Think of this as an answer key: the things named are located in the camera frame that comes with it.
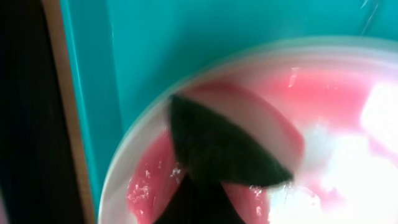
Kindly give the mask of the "white plate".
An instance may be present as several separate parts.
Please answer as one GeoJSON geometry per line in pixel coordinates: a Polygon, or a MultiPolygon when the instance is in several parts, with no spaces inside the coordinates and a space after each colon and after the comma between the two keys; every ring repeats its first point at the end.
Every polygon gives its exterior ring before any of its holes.
{"type": "Polygon", "coordinates": [[[396,223],[397,43],[271,43],[131,125],[99,223],[396,223]]]}

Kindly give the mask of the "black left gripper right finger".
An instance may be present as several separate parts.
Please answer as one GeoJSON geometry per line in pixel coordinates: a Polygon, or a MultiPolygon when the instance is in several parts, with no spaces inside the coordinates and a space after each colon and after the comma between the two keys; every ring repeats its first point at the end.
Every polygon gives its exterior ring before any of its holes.
{"type": "Polygon", "coordinates": [[[245,224],[220,183],[194,186],[194,223],[245,224]]]}

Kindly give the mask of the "teal plastic tray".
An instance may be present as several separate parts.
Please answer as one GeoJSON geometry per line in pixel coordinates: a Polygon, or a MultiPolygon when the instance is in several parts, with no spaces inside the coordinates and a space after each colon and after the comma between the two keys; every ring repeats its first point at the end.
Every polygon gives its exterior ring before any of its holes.
{"type": "Polygon", "coordinates": [[[166,88],[273,40],[397,39],[397,0],[61,0],[94,206],[132,122],[166,88]]]}

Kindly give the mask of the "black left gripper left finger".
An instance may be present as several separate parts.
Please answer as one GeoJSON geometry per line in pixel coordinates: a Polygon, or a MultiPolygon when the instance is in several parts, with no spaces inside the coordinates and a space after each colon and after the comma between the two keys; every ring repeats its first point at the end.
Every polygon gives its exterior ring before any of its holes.
{"type": "Polygon", "coordinates": [[[191,224],[194,189],[186,175],[154,224],[191,224]]]}

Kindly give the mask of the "green orange sponge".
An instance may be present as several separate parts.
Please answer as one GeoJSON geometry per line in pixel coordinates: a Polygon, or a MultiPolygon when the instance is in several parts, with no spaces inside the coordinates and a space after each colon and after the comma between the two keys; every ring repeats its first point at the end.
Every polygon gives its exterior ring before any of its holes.
{"type": "Polygon", "coordinates": [[[270,187],[294,178],[304,139],[276,107],[230,83],[209,83],[169,98],[175,157],[198,185],[270,187]]]}

